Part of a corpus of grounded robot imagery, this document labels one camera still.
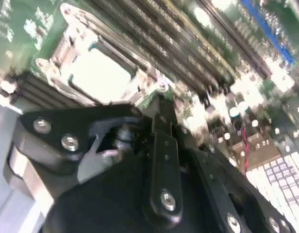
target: motherboard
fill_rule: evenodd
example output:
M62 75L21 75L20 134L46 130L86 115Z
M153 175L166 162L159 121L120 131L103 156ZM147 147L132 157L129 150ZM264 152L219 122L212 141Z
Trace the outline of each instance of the motherboard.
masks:
M0 104L145 111L156 95L235 166L279 154L278 109L299 136L299 0L0 0Z

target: black plastic bracket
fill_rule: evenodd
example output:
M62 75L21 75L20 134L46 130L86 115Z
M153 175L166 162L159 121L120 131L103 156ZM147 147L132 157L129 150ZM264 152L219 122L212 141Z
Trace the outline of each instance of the black plastic bracket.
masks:
M171 136L171 126L164 116L153 119L154 143L144 208L152 223L166 229L180 223L183 214L178 145Z
M33 123L37 119L51 124L48 134L38 133L34 129ZM71 174L90 148L90 138L98 135L102 139L111 128L125 123L137 124L142 119L142 113L130 104L28 112L17 121L13 144L19 152L48 169ZM61 139L65 135L77 138L77 150L63 148Z

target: capacitor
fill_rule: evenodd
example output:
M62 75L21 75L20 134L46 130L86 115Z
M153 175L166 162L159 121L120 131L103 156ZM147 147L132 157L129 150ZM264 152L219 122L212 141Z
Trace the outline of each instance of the capacitor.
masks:
M231 138L228 128L220 118L215 118L208 122L208 128L210 134L215 136L219 142L222 142L224 139L229 140Z
M249 106L241 93L235 95L235 101L240 112L245 112L248 109Z
M225 103L228 113L231 117L236 117L237 115L239 115L239 109L237 108L236 101L233 97L226 97Z

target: screw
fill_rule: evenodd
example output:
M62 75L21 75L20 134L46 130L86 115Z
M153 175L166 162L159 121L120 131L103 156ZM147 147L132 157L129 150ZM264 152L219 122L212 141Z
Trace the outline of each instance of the screw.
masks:
M182 127L182 131L183 131L184 134L188 133L188 130L186 128L184 128L184 127Z
M44 119L37 119L33 122L33 127L36 132L48 134L51 131L51 124Z
M269 223L270 223L271 228L272 228L276 233L279 233L279 232L280 232L279 224L278 224L272 217L269 218Z
M139 111L136 108L134 108L134 107L131 108L131 112L133 114L139 115Z
M234 233L240 233L241 227L238 220L230 213L226 215L226 221Z
M289 226L287 225L287 223L284 220L281 219L280 222L281 222L281 225L283 225L283 227L285 227L289 232L291 232Z
M214 146L213 145L209 145L209 149L212 153L214 153L215 149L214 149Z
M61 144L64 149L69 151L76 151L79 147L77 138L71 135L65 135L61 138Z
M160 120L162 120L164 123L167 122L167 120L166 120L166 118L165 118L164 116L161 116L161 117L160 117Z
M163 191L160 195L160 199L164 207L169 211L175 210L175 199L171 193Z

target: black ram slot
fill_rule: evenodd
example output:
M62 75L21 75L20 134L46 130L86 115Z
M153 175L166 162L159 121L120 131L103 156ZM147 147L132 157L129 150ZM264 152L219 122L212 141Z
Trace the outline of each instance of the black ram slot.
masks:
M203 6L203 10L215 21L216 27L225 35L226 39L238 48L239 53L243 58L264 78L270 78L271 71L264 60L248 46L248 43L241 37L241 35L231 26L226 19L220 15L216 8L205 0L199 0Z
M163 63L167 64L172 70L176 70L181 74L179 76L181 79L185 79L186 82L192 83L191 85L195 86L199 92L206 91L204 85L200 82L200 79L197 78L190 70L183 65L182 62L177 61L172 56L166 56L165 49L160 44L158 44L151 36L148 35L145 31L141 29L132 19L127 17L127 13L122 10L119 6L114 7L115 4L111 4L109 1L97 0L92 2L93 6L98 4L98 7L102 7L106 10L112 17L114 17L118 22L121 23L130 33L137 35L138 40L141 43L151 50L152 54L158 54L162 58Z

